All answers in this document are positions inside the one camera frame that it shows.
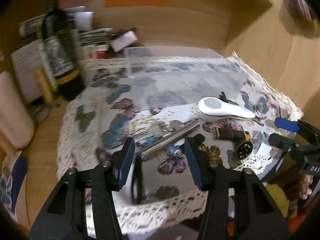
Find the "person's right hand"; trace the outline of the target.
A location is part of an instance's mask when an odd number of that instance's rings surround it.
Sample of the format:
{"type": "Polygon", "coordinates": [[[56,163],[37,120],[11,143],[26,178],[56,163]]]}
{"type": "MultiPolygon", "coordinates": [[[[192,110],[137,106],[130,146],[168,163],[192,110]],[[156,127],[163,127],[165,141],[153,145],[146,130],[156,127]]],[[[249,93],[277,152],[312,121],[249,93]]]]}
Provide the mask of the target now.
{"type": "Polygon", "coordinates": [[[312,182],[313,175],[305,173],[298,174],[298,183],[296,189],[296,197],[298,199],[306,200],[312,194],[312,189],[310,189],[312,182]]]}

